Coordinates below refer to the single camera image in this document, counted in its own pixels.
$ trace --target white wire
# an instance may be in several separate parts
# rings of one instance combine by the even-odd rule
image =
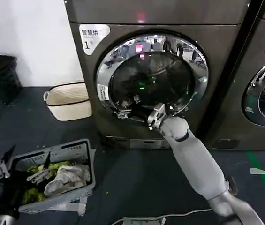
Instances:
[[[116,225],[117,223],[124,221],[124,220],[152,220],[152,221],[156,221],[165,217],[185,217],[188,216],[192,213],[196,213],[196,212],[209,212],[212,211],[212,209],[205,209],[205,210],[194,210],[191,212],[187,212],[184,214],[167,214],[167,215],[161,215],[158,217],[128,217],[128,218],[123,218],[123,219],[119,219],[118,221],[115,221],[114,223],[110,224],[110,225]]]

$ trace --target gray washing machine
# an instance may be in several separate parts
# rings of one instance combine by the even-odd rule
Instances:
[[[205,144],[210,149],[265,150],[265,10],[256,20]]]
[[[143,115],[158,102],[193,131],[246,14],[247,0],[65,1],[93,117],[108,143],[167,148]],[[139,108],[141,112],[131,111]]]

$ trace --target gray plastic basket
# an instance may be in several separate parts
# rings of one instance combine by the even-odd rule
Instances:
[[[75,200],[79,200],[80,198],[90,196],[96,184],[93,167],[95,151],[95,149],[91,149],[89,140],[80,139],[77,141],[68,142],[66,144],[17,155],[11,158],[8,167],[9,170],[13,168],[16,170],[26,171],[32,165],[42,165],[45,163],[48,152],[50,152],[51,162],[71,160],[77,163],[83,163],[88,160],[88,164],[91,168],[91,183],[89,185],[68,191],[63,194],[49,197],[41,202],[22,205],[19,208],[19,212],[30,214],[39,213],[54,206],[69,203]]]

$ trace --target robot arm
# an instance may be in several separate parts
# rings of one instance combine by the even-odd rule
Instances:
[[[229,193],[224,174],[203,143],[189,129],[185,119],[167,117],[164,104],[157,104],[148,117],[149,128],[155,128],[169,142],[175,159],[194,190],[202,195],[213,211],[225,217],[237,215],[233,224],[263,225],[252,207]]]

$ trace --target number 1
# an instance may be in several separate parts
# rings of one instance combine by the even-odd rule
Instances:
[[[87,41],[85,41],[86,48],[85,49],[90,49],[89,46],[87,45]]]

